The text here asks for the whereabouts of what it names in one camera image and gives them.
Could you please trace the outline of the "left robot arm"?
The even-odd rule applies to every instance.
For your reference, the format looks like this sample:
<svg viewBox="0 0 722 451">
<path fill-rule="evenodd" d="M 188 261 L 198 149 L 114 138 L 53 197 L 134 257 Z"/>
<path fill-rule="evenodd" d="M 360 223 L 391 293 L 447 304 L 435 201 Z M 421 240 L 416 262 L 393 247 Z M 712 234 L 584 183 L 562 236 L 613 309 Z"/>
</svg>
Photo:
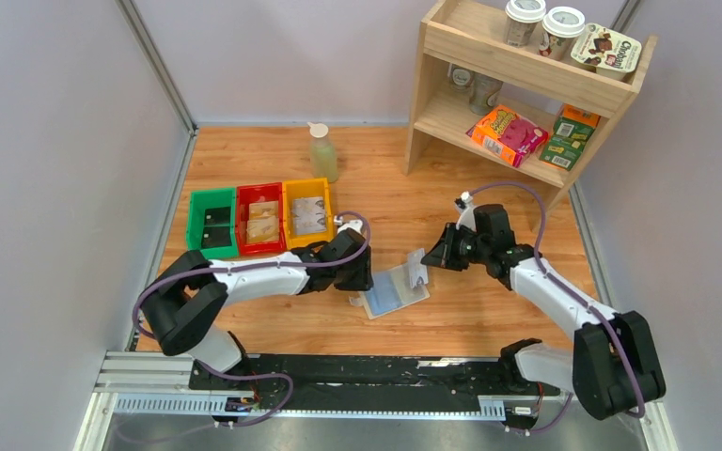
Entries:
<svg viewBox="0 0 722 451">
<path fill-rule="evenodd" d="M 353 228 L 275 257 L 244 261 L 207 259 L 188 251 L 139 295 L 134 319 L 147 323 L 166 356 L 188 354 L 230 390 L 250 375 L 236 338 L 215 326 L 226 307 L 270 296 L 299 296 L 329 288 L 372 289 L 369 241 Z"/>
</svg>

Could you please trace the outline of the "gold credit card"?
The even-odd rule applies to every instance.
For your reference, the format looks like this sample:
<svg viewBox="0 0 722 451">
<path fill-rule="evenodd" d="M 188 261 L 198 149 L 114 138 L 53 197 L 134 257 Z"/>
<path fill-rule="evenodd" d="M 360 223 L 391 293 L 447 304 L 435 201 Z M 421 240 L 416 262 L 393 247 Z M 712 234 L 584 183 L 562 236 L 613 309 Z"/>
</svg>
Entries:
<svg viewBox="0 0 722 451">
<path fill-rule="evenodd" d="M 249 224 L 279 225 L 280 208 L 277 200 L 260 201 L 248 205 Z"/>
</svg>

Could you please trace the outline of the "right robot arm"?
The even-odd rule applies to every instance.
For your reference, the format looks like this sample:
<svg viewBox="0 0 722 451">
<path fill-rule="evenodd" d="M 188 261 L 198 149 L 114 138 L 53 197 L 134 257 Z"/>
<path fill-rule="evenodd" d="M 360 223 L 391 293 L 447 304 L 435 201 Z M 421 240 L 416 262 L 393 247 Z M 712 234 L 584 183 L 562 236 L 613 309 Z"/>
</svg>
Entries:
<svg viewBox="0 0 722 451">
<path fill-rule="evenodd" d="M 523 339 L 501 351 L 501 385 L 514 394 L 534 382 L 576 396 L 597 420 L 619 413 L 638 414 L 646 403 L 664 397 L 667 385 L 651 327 L 636 311 L 620 313 L 570 284 L 542 254 L 519 244 L 500 204 L 476 206 L 456 201 L 460 217 L 444 231 L 421 262 L 465 271 L 485 267 L 507 290 L 536 305 L 573 342 L 570 351 L 540 339 Z"/>
</svg>

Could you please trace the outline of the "white credit card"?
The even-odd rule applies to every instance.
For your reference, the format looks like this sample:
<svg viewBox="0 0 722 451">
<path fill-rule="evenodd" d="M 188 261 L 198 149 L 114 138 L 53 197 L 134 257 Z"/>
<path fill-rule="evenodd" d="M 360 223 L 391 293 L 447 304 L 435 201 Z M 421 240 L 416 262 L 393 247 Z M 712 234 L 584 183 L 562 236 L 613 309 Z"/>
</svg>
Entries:
<svg viewBox="0 0 722 451">
<path fill-rule="evenodd" d="M 424 248 L 416 249 L 407 255 L 405 266 L 408 273 L 408 285 L 411 289 L 426 287 L 430 283 L 428 268 L 421 262 L 425 255 Z"/>
<path fill-rule="evenodd" d="M 295 198 L 292 205 L 292 213 L 295 217 L 324 217 L 327 212 L 324 198 L 321 196 Z"/>
</svg>

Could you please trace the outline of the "black credit card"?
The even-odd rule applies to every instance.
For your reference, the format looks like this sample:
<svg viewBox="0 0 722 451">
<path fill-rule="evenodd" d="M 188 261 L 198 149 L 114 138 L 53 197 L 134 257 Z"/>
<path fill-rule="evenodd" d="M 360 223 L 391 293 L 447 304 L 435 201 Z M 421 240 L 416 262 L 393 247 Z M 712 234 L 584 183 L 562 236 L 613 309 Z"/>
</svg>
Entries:
<svg viewBox="0 0 722 451">
<path fill-rule="evenodd" d="M 205 226 L 229 225 L 232 219 L 233 213 L 231 207 L 210 208 L 204 211 Z"/>
<path fill-rule="evenodd" d="M 203 248 L 230 246 L 232 237 L 233 230 L 230 224 L 204 225 L 201 246 Z"/>
</svg>

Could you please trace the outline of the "beige card holder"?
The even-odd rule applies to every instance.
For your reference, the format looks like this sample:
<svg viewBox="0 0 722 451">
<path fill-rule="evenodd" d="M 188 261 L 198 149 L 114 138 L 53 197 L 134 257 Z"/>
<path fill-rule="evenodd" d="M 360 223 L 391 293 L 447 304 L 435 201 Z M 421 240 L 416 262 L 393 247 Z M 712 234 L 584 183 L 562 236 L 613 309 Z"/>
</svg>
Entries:
<svg viewBox="0 0 722 451">
<path fill-rule="evenodd" d="M 377 319 L 430 297 L 427 287 L 411 289 L 405 264 L 372 275 L 371 290 L 349 299 L 352 306 L 362 307 L 369 319 Z"/>
</svg>

